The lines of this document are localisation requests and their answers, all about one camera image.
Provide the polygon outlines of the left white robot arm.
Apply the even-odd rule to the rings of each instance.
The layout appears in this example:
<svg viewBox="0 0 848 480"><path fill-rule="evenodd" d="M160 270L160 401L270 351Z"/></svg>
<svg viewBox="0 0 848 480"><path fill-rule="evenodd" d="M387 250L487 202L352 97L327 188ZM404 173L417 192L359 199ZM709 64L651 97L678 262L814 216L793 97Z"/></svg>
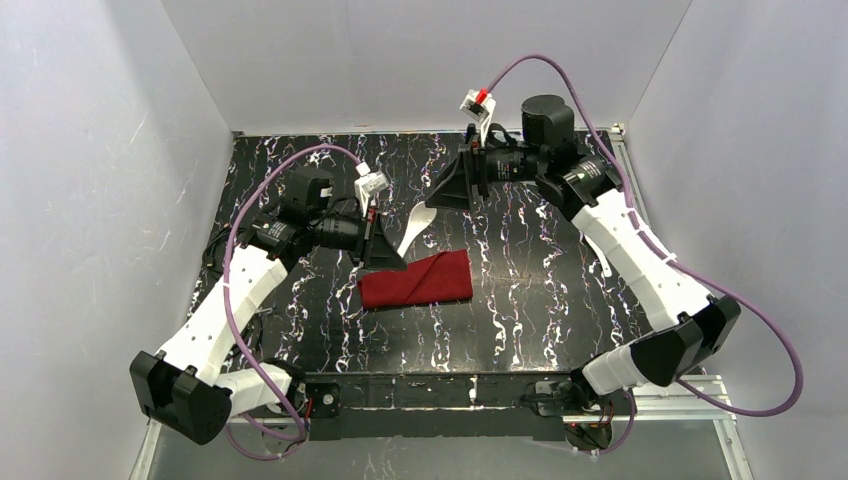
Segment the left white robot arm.
<svg viewBox="0 0 848 480"><path fill-rule="evenodd" d="M366 165L356 169L352 212L337 212L331 173L313 167L294 170L280 199L268 204L246 227L234 228L231 255L217 251L220 277L200 306L156 352L139 352L129 373L141 411L198 445L224 430L228 421L260 406L291 407L304 375L285 361L224 373L233 348L243 349L243 330L265 299L299 260L316 248L349 253L369 270L402 270L402 255L386 238L377 206L389 182Z"/></svg>

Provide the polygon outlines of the white plastic spoon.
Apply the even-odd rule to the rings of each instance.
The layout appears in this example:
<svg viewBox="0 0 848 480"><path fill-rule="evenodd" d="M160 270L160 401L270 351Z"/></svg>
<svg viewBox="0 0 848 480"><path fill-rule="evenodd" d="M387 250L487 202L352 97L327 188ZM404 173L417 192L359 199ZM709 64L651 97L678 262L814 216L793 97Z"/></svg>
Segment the white plastic spoon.
<svg viewBox="0 0 848 480"><path fill-rule="evenodd" d="M434 222L437 214L436 208L428 207L424 202L419 202L412 208L403 238L397 248L397 253L401 258L406 256L414 240Z"/></svg>

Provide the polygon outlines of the white plastic knife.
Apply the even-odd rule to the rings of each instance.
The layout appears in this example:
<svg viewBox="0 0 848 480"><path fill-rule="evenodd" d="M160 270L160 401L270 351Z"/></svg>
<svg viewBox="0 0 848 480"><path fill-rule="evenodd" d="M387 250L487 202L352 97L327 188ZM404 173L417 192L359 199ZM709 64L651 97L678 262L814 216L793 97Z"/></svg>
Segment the white plastic knife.
<svg viewBox="0 0 848 480"><path fill-rule="evenodd" d="M604 278L610 278L612 276L612 268L602 249L588 236L584 236L584 241L595 253L601 267L602 276Z"/></svg>

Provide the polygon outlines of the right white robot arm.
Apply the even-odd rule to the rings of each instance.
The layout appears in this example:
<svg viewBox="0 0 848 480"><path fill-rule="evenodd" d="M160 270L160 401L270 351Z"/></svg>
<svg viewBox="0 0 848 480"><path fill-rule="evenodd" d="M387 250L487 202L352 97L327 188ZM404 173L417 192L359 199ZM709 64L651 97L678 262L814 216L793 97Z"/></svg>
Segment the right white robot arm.
<svg viewBox="0 0 848 480"><path fill-rule="evenodd" d="M429 208L468 211L493 183L532 182L542 198L583 234L623 278L651 326L650 332L603 353L539 395L587 408L619 390L652 383L668 386L723 344L739 304L718 298L671 266L642 240L631 222L620 175L578 143L574 112L557 95L535 95L521 105L522 135L491 138L496 106L490 92L470 90L460 109L472 118L458 156L437 177Z"/></svg>

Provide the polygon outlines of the red cloth napkin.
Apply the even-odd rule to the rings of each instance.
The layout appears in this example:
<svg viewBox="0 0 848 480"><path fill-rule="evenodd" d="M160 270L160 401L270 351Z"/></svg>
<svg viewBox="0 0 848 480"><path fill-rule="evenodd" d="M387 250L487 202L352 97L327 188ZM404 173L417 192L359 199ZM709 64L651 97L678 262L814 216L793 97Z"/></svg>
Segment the red cloth napkin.
<svg viewBox="0 0 848 480"><path fill-rule="evenodd" d="M364 309L466 301L473 297L470 260L465 249L414 261L403 271L367 274L357 287Z"/></svg>

